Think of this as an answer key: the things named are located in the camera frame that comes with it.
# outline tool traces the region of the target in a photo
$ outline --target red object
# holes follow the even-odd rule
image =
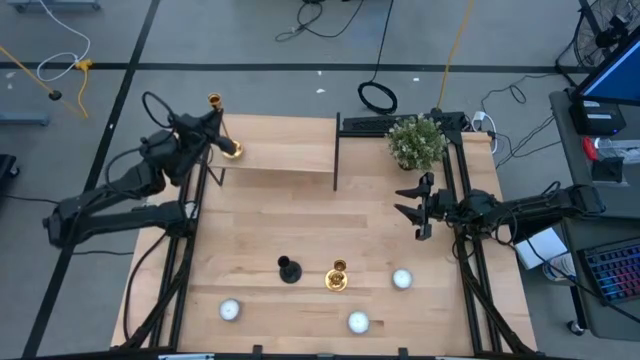
[[[598,152],[596,151],[596,147],[593,145],[593,141],[591,141],[590,138],[582,138],[582,150],[584,150],[584,153],[587,155],[587,158],[589,158],[589,160],[598,160]]]

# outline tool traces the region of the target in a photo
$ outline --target chair wheel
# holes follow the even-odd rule
[[[582,336],[585,333],[585,330],[581,328],[575,320],[571,320],[567,323],[567,329],[569,329],[569,331],[571,331],[575,336]]]
[[[11,178],[15,178],[16,176],[20,175],[20,168],[19,167],[13,167],[11,170],[9,170],[9,176],[11,176]]]

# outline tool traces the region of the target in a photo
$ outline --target white candle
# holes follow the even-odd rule
[[[407,269],[398,269],[393,272],[393,285],[398,290],[405,290],[411,287],[413,276]]]
[[[235,321],[240,314],[240,303],[234,299],[227,299],[220,304],[220,317],[224,321]]]
[[[354,334],[364,334],[369,330],[369,317],[362,311],[355,311],[349,315],[349,329]]]

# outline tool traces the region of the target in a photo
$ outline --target gold candlestick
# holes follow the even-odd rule
[[[207,97],[207,99],[209,100],[209,105],[211,105],[211,107],[213,108],[213,110],[215,111],[223,111],[222,108],[222,97],[220,96],[220,94],[216,94],[216,93],[211,93],[209,94],[209,96]],[[237,159],[240,157],[240,155],[242,155],[242,153],[244,152],[244,147],[242,146],[242,144],[240,144],[240,142],[235,141],[231,138],[231,136],[229,136],[229,132],[227,131],[227,126],[224,124],[224,119],[220,121],[220,123],[222,124],[222,130],[224,131],[224,135],[229,138],[231,141],[233,141],[233,144],[236,147],[236,152],[233,154],[227,154],[226,152],[222,152],[222,156],[226,157],[227,159]]]
[[[347,287],[349,279],[344,272],[346,269],[347,263],[344,260],[336,260],[333,263],[333,269],[324,277],[324,284],[329,290],[340,292]]]

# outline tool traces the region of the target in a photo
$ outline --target green plant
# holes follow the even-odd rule
[[[386,138],[391,155],[405,170],[431,170],[433,164],[442,160],[446,145],[440,123],[425,119],[424,114],[398,118]]]

